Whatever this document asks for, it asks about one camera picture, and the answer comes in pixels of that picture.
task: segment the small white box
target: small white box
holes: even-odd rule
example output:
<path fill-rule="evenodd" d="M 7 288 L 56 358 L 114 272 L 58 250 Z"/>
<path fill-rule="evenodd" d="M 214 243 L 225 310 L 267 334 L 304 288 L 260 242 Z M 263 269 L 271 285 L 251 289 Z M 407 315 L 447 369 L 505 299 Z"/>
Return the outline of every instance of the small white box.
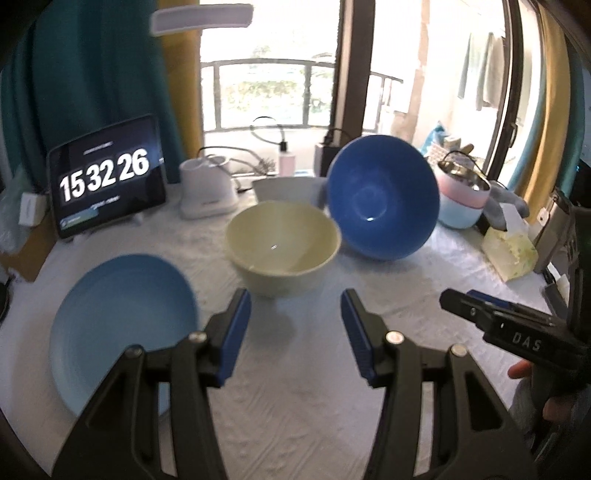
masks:
<path fill-rule="evenodd" d="M 18 223 L 23 226 L 37 226 L 45 217 L 47 196 L 35 193 L 23 193 L 21 197 L 21 214 Z"/>

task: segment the yellow curtain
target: yellow curtain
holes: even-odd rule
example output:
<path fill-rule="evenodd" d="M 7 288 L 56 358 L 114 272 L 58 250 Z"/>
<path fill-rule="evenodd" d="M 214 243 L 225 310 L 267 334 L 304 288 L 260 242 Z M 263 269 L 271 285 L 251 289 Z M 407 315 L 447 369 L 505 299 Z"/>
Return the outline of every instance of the yellow curtain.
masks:
<path fill-rule="evenodd" d="M 199 0 L 158 0 L 158 8 L 198 4 Z M 203 142 L 201 121 L 201 31 L 161 37 L 168 90 L 187 158 L 195 157 Z"/>
<path fill-rule="evenodd" d="M 515 192 L 530 207 L 529 222 L 546 204 L 558 176 L 569 127 L 570 66 L 564 33 L 556 20 L 540 6 L 546 67 L 545 117 L 540 146 L 532 149 L 529 162 Z"/>

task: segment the balcony railing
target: balcony railing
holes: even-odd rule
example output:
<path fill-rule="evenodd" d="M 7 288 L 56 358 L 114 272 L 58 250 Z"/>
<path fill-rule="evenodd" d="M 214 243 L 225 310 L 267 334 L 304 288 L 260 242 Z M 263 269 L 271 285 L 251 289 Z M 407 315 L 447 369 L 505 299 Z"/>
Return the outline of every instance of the balcony railing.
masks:
<path fill-rule="evenodd" d="M 242 59 L 202 63 L 203 126 L 207 132 L 248 129 L 270 115 L 286 128 L 327 127 L 335 64 L 314 60 Z M 363 130 L 377 133 L 399 78 L 371 72 Z"/>

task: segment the plate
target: plate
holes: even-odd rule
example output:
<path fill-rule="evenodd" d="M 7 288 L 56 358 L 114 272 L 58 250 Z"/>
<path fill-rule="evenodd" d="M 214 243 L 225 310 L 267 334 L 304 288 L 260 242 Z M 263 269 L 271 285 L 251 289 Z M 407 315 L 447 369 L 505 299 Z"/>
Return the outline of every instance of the plate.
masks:
<path fill-rule="evenodd" d="M 199 328 L 193 290 L 168 262 L 126 255 L 88 272 L 70 291 L 51 328 L 51 373 L 69 410 L 79 416 L 128 345 L 175 345 Z M 170 405 L 160 385 L 162 414 Z"/>

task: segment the white tablecloth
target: white tablecloth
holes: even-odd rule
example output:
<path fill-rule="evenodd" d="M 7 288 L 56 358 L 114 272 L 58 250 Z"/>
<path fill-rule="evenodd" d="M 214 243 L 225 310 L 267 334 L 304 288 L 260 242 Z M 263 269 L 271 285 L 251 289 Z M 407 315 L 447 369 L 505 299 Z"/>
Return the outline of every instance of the white tablecloth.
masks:
<path fill-rule="evenodd" d="M 178 189 L 143 225 L 110 226 L 80 242 L 57 244 L 32 284 L 19 283 L 0 328 L 0 405 L 17 435 L 48 472 L 74 417 L 51 378 L 48 343 L 54 315 L 74 284 L 100 263 L 130 253 L 159 255 L 191 282 L 202 319 L 224 310 L 240 286 L 223 254 L 229 216 L 183 221 Z M 254 202 L 252 194 L 241 206 Z M 294 299 L 254 298 L 234 376 L 210 398 L 230 478 L 359 479 L 371 449 L 382 391 L 359 376 L 340 319 L 339 296 L 359 292 L 388 326 L 434 348 L 462 342 L 506 403 L 515 383 L 514 357 L 482 342 L 474 325 L 439 308 L 442 290 L 476 288 L 544 309 L 543 280 L 530 274 L 504 285 L 478 250 L 476 231 L 438 226 L 417 253 L 374 262 L 343 251 L 322 289 Z M 430 415 L 424 416 L 429 424 Z M 426 445 L 424 435 L 422 445 Z M 171 469 L 170 432 L 162 427 L 163 459 Z M 424 470 L 427 454 L 421 452 Z"/>

